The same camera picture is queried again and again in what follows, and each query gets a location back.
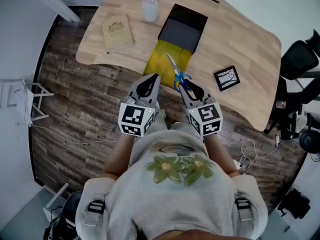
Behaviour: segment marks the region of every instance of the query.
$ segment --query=gold emblem on notebook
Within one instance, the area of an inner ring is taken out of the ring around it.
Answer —
[[[123,25],[123,23],[120,21],[119,23],[117,21],[115,21],[114,23],[112,23],[112,25],[109,26],[109,33],[123,29],[125,26]]]

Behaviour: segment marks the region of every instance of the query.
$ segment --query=vase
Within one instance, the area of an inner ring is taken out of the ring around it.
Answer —
[[[154,22],[159,18],[159,4],[158,0],[148,2],[142,0],[143,17],[147,22]]]

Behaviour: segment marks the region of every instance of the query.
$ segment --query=white cable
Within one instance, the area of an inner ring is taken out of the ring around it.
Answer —
[[[245,144],[247,141],[252,141],[252,143],[253,143],[253,148],[254,148],[254,153],[255,153],[255,157],[258,158],[258,159],[266,158],[267,156],[271,155],[273,152],[275,152],[275,151],[277,150],[277,148],[279,148],[279,146],[280,146],[281,143],[282,143],[282,141],[281,141],[281,142],[279,143],[279,145],[278,145],[272,152],[270,152],[269,154],[267,154],[267,155],[265,155],[265,156],[258,157],[258,154],[257,154],[257,151],[256,151],[256,145],[255,145],[254,140],[253,140],[252,138],[247,139],[247,140],[246,140],[244,143],[242,143],[242,145],[241,145],[241,152],[242,152],[242,154],[243,154],[242,157],[244,157],[244,160],[243,160],[243,163],[242,163],[242,164],[245,163],[246,158],[249,160],[249,165],[247,166],[246,171],[249,169],[249,167],[250,167],[250,165],[251,165],[251,159],[246,156],[246,154],[244,153],[244,151],[243,151],[243,149],[242,149],[243,146],[244,146],[244,144]]]
[[[47,129],[47,130],[49,130],[50,132],[52,132],[52,133],[60,136],[61,138],[65,139],[66,141],[71,142],[71,143],[73,143],[73,144],[75,144],[75,145],[85,145],[85,144],[92,144],[92,143],[98,143],[98,142],[116,142],[116,141],[114,141],[114,140],[104,139],[104,140],[96,140],[96,141],[91,141],[91,142],[76,143],[76,142],[73,142],[72,140],[70,140],[70,139],[68,139],[68,138],[65,138],[65,137],[61,136],[59,133],[56,133],[55,131],[53,131],[53,130],[47,128],[47,127],[42,127],[42,126],[38,126],[38,125],[35,125],[35,124],[33,124],[32,126],[38,127],[38,128]]]

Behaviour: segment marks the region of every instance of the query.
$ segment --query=person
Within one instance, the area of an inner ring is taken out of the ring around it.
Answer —
[[[86,182],[76,212],[78,235],[82,240],[257,239],[268,210],[255,178],[240,175],[216,134],[202,138],[182,122],[167,129],[165,116],[160,109],[148,134],[136,142],[122,134],[101,178]],[[238,200],[249,204],[247,213]]]

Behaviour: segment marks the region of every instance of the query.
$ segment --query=wooden table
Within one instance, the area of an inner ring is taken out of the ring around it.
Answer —
[[[254,128],[263,131],[276,95],[281,42],[224,0],[216,1],[219,3],[212,0],[159,0],[159,19],[149,23],[144,21],[141,0],[105,0],[84,34],[76,60],[87,65],[117,65],[142,74],[173,5],[190,8],[208,16],[208,20],[186,72],[207,86],[221,105],[235,110]],[[107,17],[123,13],[128,15],[134,47],[106,54],[102,22]],[[213,73],[232,65],[241,83],[220,92]],[[169,87],[167,90],[179,95]]]

